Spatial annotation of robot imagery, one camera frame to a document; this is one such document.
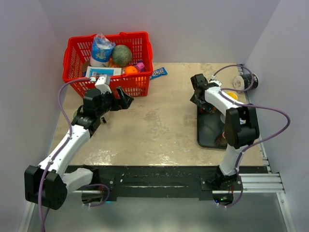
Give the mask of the dark red mug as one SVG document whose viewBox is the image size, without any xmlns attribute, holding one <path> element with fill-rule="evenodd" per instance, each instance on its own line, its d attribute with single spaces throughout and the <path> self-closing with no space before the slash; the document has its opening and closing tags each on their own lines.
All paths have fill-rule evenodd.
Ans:
<svg viewBox="0 0 309 232">
<path fill-rule="evenodd" d="M 203 114 L 203 113 L 206 113 L 206 114 L 213 114 L 215 113 L 217 110 L 216 107 L 214 106 L 210 106 L 210 107 L 206 107 L 206 108 L 199 108 L 199 113 Z"/>
</svg>

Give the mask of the cream white mug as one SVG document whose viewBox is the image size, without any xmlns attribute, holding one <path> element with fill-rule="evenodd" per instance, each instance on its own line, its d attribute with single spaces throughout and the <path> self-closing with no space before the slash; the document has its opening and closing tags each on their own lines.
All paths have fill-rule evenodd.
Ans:
<svg viewBox="0 0 309 232">
<path fill-rule="evenodd" d="M 107 121 L 110 119 L 110 112 L 105 113 L 102 117 L 101 117 L 101 121 L 102 123 L 106 124 Z"/>
</svg>

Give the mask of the brown maroon mug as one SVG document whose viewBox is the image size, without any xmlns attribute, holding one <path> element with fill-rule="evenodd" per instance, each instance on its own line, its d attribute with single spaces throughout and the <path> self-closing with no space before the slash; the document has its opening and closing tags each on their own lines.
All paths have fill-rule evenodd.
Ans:
<svg viewBox="0 0 309 232">
<path fill-rule="evenodd" d="M 227 147 L 227 140 L 225 138 L 225 133 L 222 132 L 221 134 L 219 134 L 216 139 L 215 139 L 215 144 L 218 146 L 218 147 L 221 147 L 221 148 L 226 148 Z"/>
</svg>

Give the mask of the green mug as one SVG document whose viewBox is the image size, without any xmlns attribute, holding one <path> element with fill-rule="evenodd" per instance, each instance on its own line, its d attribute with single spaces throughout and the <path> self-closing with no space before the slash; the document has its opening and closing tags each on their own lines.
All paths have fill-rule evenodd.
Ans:
<svg viewBox="0 0 309 232">
<path fill-rule="evenodd" d="M 76 111 L 73 113 L 72 118 L 75 118 L 79 113 L 80 113 L 80 111 L 79 111 L 79 110 L 76 110 Z"/>
</svg>

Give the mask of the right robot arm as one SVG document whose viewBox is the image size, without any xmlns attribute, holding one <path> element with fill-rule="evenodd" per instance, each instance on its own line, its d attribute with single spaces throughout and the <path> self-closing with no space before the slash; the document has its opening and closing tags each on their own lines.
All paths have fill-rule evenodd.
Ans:
<svg viewBox="0 0 309 232">
<path fill-rule="evenodd" d="M 201 73 L 190 80 L 194 89 L 190 101 L 205 111 L 216 108 L 225 119 L 227 148 L 215 178 L 217 188 L 225 190 L 237 177 L 242 154 L 260 135 L 256 109 L 233 99 L 221 89 L 219 81 L 207 81 Z"/>
</svg>

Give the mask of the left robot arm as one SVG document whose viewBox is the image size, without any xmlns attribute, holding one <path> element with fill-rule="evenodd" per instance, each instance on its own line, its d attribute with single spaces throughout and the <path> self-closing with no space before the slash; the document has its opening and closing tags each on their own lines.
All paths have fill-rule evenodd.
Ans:
<svg viewBox="0 0 309 232">
<path fill-rule="evenodd" d="M 98 88 L 89 89 L 83 97 L 83 104 L 69 124 L 69 130 L 53 152 L 37 166 L 28 166 L 24 172 L 25 199 L 58 210 L 67 195 L 86 186 L 96 189 L 100 184 L 98 172 L 82 166 L 76 171 L 65 173 L 71 160 L 81 147 L 90 140 L 101 125 L 101 118 L 109 111 L 125 110 L 133 97 L 121 87 L 112 92 Z"/>
</svg>

